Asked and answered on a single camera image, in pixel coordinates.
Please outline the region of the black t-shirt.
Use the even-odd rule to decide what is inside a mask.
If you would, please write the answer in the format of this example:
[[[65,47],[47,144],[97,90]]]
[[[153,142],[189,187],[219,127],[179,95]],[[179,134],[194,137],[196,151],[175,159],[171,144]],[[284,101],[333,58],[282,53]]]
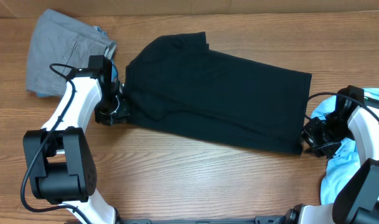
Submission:
[[[199,32],[152,41],[126,67],[124,89],[138,126],[300,154],[311,78],[211,50]]]

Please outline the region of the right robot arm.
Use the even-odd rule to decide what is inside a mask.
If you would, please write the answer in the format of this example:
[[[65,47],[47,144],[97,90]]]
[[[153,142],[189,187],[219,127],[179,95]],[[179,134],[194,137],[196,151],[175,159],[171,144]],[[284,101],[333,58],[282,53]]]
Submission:
[[[379,223],[379,100],[349,85],[335,93],[335,109],[302,129],[309,151],[332,158],[344,138],[355,141],[361,166],[334,203],[299,204],[276,223]]]

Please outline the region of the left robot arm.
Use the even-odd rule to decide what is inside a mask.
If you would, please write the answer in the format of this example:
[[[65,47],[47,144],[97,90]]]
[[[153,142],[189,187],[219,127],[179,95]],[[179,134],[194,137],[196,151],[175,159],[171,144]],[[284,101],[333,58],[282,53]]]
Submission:
[[[125,119],[123,84],[115,65],[70,67],[67,89],[52,117],[23,137],[27,170],[20,198],[34,213],[68,210],[81,223],[122,223],[116,208],[96,188],[97,171],[85,131],[90,116],[112,125],[116,116]]]

